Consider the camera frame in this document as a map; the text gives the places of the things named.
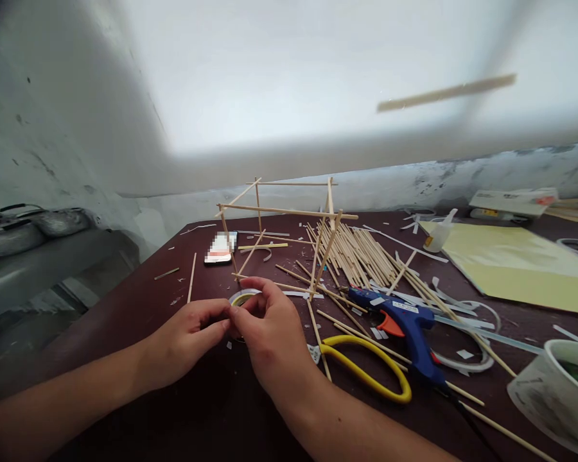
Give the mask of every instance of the yellow scissors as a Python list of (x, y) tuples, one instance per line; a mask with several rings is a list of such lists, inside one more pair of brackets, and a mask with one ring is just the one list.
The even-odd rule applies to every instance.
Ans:
[[(348, 357), (346, 357), (338, 350), (332, 348), (335, 345), (339, 345), (341, 343), (356, 343), (357, 345), (362, 345), (363, 347), (368, 348), (371, 352), (375, 353), (378, 357), (383, 359), (385, 361), (385, 364), (387, 364), (389, 368), (394, 372), (394, 374), (396, 374), (396, 377), (398, 377), (402, 393), (398, 395), (397, 393), (393, 393), (392, 391), (388, 390), (386, 387), (384, 387), (379, 382), (374, 380), (370, 375), (365, 373), (361, 368), (355, 365), (355, 363), (352, 362), (352, 360), (350, 360)], [(411, 401), (411, 387), (409, 386), (409, 382), (407, 382), (405, 374), (403, 374), (403, 372), (399, 369), (398, 365), (387, 354), (385, 354), (380, 348), (374, 346), (372, 343), (369, 343), (366, 340), (363, 340), (358, 337), (343, 335), (323, 339), (321, 341), (319, 349), (321, 350), (321, 354), (333, 356), (335, 359), (340, 361), (340, 364), (345, 366), (347, 369), (351, 370), (355, 375), (357, 375), (360, 378), (360, 380), (366, 383), (366, 385), (371, 387), (381, 396), (400, 404), (407, 404)]]

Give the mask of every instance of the hand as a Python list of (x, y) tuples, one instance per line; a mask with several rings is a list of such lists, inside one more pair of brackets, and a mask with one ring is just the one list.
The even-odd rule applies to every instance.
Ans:
[(259, 383), (277, 407), (289, 404), (323, 377), (306, 346), (300, 316), (271, 280), (250, 277), (241, 285), (261, 293), (241, 307), (231, 307), (231, 321), (246, 341)]
[(189, 372), (199, 358), (222, 340), (231, 323), (222, 320), (202, 327), (229, 306), (224, 298), (191, 302), (137, 344), (141, 352), (137, 387), (146, 393), (170, 385)]

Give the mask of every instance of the cooking pot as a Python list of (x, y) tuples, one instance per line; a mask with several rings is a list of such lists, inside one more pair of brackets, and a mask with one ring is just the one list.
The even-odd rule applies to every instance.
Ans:
[(72, 209), (45, 210), (34, 204), (15, 204), (3, 207), (0, 212), (19, 209), (21, 207), (35, 207), (30, 210), (15, 215), (16, 218), (28, 218), (38, 226), (41, 232), (48, 237), (62, 237), (74, 234), (90, 227), (90, 220), (83, 209), (74, 207)]
[(0, 224), (0, 257), (25, 252), (45, 242), (45, 237), (29, 220)]

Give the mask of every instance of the forearm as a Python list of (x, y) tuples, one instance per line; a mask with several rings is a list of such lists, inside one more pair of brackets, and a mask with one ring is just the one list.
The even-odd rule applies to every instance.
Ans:
[(318, 462), (452, 461), (436, 445), (387, 418), (317, 371), (301, 398), (274, 402), (293, 435)]
[(0, 460), (45, 459), (114, 409), (145, 393), (141, 344), (0, 402)]

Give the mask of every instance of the white glue bottle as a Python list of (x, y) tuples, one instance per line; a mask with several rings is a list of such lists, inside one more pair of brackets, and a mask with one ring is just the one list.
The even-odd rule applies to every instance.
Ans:
[(443, 248), (443, 244), (448, 240), (451, 233), (451, 228), (454, 225), (451, 221), (454, 215), (458, 212), (458, 209), (452, 209), (450, 214), (445, 217), (445, 219), (437, 223), (437, 226), (432, 230), (430, 235), (426, 238), (424, 243), (424, 250), (429, 252), (437, 253)]

